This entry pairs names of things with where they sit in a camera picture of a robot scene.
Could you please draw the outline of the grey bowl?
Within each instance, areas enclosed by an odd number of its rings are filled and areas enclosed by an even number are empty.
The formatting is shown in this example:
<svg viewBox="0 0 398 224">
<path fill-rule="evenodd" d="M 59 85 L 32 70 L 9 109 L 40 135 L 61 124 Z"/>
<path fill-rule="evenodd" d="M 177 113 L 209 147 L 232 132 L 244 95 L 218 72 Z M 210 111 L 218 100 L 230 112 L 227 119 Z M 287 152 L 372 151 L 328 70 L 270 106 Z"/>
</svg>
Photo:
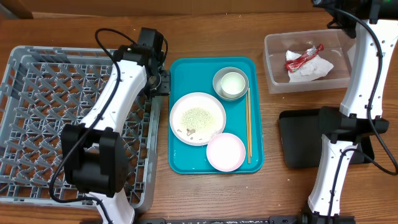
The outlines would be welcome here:
<svg viewBox="0 0 398 224">
<path fill-rule="evenodd" d="M 245 89 L 241 93 L 241 95 L 237 98 L 226 98 L 226 97 L 224 97 L 223 93 L 221 92 L 221 78 L 228 72 L 238 72 L 245 79 L 245 82 L 246 82 Z M 216 72 L 216 74 L 213 78 L 213 88 L 216 91 L 217 95 L 220 96 L 222 99 L 224 99 L 226 101 L 234 101 L 246 94 L 246 92 L 248 91 L 248 88 L 249 88 L 249 80 L 248 80 L 247 75 L 242 70 L 240 70 L 236 67 L 225 67 L 225 68 L 222 68 L 221 70 L 219 70 L 218 72 Z"/>
</svg>

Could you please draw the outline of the white napkin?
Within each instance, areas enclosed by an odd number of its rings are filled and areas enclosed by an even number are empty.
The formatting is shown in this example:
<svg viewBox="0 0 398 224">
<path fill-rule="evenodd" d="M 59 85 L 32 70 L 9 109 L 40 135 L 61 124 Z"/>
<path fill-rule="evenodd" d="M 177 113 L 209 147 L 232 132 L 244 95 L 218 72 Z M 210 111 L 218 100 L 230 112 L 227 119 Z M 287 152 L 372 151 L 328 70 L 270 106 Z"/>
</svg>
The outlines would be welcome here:
<svg viewBox="0 0 398 224">
<path fill-rule="evenodd" d="M 286 51 L 285 54 L 286 61 L 294 60 L 301 55 L 302 54 L 298 54 L 288 50 Z M 289 82 L 298 83 L 298 82 L 314 81 L 316 79 L 325 77 L 333 69 L 333 67 L 334 65 L 332 63 L 317 55 L 315 58 L 308 61 L 304 66 L 302 66 L 296 72 L 291 73 L 287 70 L 289 76 Z"/>
</svg>

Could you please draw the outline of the red snack wrapper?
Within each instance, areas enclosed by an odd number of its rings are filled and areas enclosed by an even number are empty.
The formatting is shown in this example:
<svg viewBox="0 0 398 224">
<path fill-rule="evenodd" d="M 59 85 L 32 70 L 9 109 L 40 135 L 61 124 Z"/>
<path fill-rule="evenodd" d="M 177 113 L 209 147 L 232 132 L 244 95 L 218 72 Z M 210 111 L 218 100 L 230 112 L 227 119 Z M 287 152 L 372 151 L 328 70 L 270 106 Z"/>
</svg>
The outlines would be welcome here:
<svg viewBox="0 0 398 224">
<path fill-rule="evenodd" d="M 296 72 L 298 69 L 300 69 L 302 66 L 304 66 L 308 61 L 312 60 L 315 58 L 319 51 L 323 51 L 324 46 L 323 44 L 316 46 L 313 46 L 310 49 L 307 49 L 301 56 L 294 60 L 287 60 L 284 67 L 291 73 Z"/>
</svg>

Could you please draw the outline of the white cup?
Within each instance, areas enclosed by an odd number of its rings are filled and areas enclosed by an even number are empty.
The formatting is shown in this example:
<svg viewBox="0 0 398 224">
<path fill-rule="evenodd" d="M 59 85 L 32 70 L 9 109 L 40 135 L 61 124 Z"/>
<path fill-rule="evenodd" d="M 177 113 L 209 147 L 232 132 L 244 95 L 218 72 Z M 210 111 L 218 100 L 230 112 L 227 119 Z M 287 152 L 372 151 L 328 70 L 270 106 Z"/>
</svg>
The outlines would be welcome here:
<svg viewBox="0 0 398 224">
<path fill-rule="evenodd" d="M 245 89 L 245 79 L 238 72 L 228 72 L 221 78 L 221 92 L 226 98 L 237 98 Z"/>
</svg>

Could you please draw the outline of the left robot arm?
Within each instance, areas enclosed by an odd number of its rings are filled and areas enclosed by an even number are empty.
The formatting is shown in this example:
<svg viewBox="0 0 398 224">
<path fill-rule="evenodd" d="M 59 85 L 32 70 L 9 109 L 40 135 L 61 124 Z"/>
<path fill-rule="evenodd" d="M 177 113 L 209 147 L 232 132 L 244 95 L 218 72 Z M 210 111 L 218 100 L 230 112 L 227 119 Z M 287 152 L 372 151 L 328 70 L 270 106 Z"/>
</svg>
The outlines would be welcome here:
<svg viewBox="0 0 398 224">
<path fill-rule="evenodd" d="M 61 172 L 67 183 L 96 204 L 104 223 L 133 223 L 135 211 L 127 202 L 124 184 L 129 172 L 122 133 L 124 122 L 140 93 L 147 97 L 166 95 L 163 88 L 168 43 L 157 30 L 143 27 L 137 41 L 105 54 L 113 63 L 104 90 L 94 107 L 78 125 L 67 124 L 61 135 L 63 160 L 49 183 L 55 195 L 55 180 Z"/>
</svg>

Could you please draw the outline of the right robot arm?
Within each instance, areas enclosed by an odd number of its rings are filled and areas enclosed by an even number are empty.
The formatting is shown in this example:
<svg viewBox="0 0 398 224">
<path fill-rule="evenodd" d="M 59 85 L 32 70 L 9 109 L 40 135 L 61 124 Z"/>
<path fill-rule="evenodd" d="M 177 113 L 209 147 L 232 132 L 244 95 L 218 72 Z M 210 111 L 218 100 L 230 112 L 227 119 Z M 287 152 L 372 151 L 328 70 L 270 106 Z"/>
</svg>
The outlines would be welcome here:
<svg viewBox="0 0 398 224">
<path fill-rule="evenodd" d="M 340 216 L 340 197 L 353 154 L 362 138 L 379 137 L 389 123 L 382 118 L 382 95 L 397 43 L 397 1 L 314 1 L 333 20 L 328 28 L 356 39 L 351 78 L 338 110 L 324 106 L 318 123 L 322 154 L 308 198 L 310 223 L 354 223 Z"/>
</svg>

